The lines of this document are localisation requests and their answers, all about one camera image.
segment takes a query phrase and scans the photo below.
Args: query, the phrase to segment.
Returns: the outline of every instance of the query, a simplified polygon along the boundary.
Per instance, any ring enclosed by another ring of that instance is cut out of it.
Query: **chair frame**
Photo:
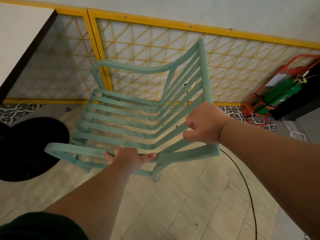
[[[177,67],[184,64],[188,60],[190,60],[190,62],[178,75],[178,78],[170,85]],[[105,90],[101,77],[98,73],[99,67],[101,66],[140,74],[154,74],[169,71],[161,99],[159,101],[149,101],[142,98],[128,96],[122,93]],[[188,127],[186,123],[182,123],[154,144],[144,144],[124,139],[96,135],[92,133],[93,130],[101,130],[109,133],[124,134],[144,139],[155,139],[168,128],[172,127],[175,123],[181,120],[194,108],[200,105],[203,101],[208,101],[210,103],[213,102],[211,96],[208,66],[206,61],[205,44],[202,38],[198,39],[196,43],[184,55],[182,55],[180,58],[178,58],[170,64],[158,67],[137,67],[114,61],[100,60],[94,65],[92,69],[92,74],[99,88],[94,89],[89,99],[89,102],[85,108],[84,115],[80,123],[78,124],[76,131],[72,134],[72,139],[75,141],[75,143],[49,143],[45,148],[46,153],[59,159],[64,159],[75,165],[78,165],[82,167],[86,172],[88,172],[90,168],[105,168],[106,166],[108,166],[108,164],[82,161],[82,155],[104,158],[105,151],[108,151],[110,154],[114,155],[114,151],[112,150],[87,145],[88,140],[106,142],[121,146],[136,147],[138,149],[154,150],[158,148],[160,145],[169,141],[171,138],[183,133],[183,131],[186,130]],[[175,101],[177,101],[177,99],[179,99],[183,94],[185,94],[186,91],[190,89],[191,86],[200,78],[201,80],[194,86],[194,88],[188,93],[188,95],[183,97],[178,102],[178,104],[175,105],[173,109],[171,109]],[[186,83],[186,85],[180,91],[178,91],[179,88],[181,88],[181,84],[184,83]],[[189,101],[189,99],[196,95],[196,93],[201,89],[202,94],[198,96],[189,106],[184,107],[184,105]],[[125,108],[135,109],[142,112],[159,114],[156,116],[149,116],[141,113],[134,113],[131,111],[112,108],[108,105],[122,106]],[[169,118],[181,108],[183,108],[182,111],[179,112],[178,115],[176,115],[173,119],[171,119],[169,122],[165,124],[165,122],[169,120]],[[107,115],[101,115],[98,113],[99,111],[104,111],[107,113]],[[123,116],[134,117],[147,121],[159,122],[156,125],[147,125],[143,123],[132,122],[124,119],[111,117],[109,116],[110,113],[116,113]],[[145,130],[159,130],[154,134],[141,133],[131,131],[128,129],[100,125],[95,123],[97,120],[104,120],[112,123],[133,126]],[[135,174],[149,176],[155,182],[158,182],[158,173],[171,163],[198,160],[202,158],[218,156],[220,154],[219,145],[204,145],[194,149],[175,152],[190,144],[192,144],[192,142],[186,141],[184,139],[179,140],[178,142],[160,151],[158,153],[158,157],[155,160],[151,161],[151,163],[156,163],[153,171],[140,169]]]

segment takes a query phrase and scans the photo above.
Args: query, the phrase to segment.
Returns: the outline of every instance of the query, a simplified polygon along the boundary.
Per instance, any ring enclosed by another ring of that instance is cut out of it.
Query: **person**
[[[320,238],[320,146],[234,120],[203,102],[186,118],[188,141],[221,143],[241,159],[311,238]],[[110,165],[43,210],[0,227],[0,239],[110,239],[129,176],[157,154],[135,148],[105,153]]]

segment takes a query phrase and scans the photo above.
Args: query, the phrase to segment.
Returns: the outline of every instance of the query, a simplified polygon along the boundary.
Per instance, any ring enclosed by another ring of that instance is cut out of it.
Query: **person's left hand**
[[[114,157],[108,152],[104,153],[104,156],[109,161],[110,164],[117,162],[130,170],[130,173],[136,172],[141,169],[142,165],[150,162],[157,158],[157,153],[149,153],[140,156],[138,150],[134,147],[117,147],[114,150]]]

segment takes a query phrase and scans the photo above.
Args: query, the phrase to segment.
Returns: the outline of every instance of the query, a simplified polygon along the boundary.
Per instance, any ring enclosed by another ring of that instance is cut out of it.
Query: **dark green sleeve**
[[[81,227],[74,221],[46,212],[27,213],[0,226],[0,239],[88,240]]]

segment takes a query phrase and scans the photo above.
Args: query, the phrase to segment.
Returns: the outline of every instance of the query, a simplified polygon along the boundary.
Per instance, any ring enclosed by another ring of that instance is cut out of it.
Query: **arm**
[[[105,156],[109,166],[44,210],[72,219],[90,240],[110,239],[130,175],[157,154],[139,156],[135,148],[118,147],[115,157]]]
[[[320,145],[234,120],[208,102],[186,123],[193,129],[184,132],[186,140],[226,146],[306,234],[320,238]]]

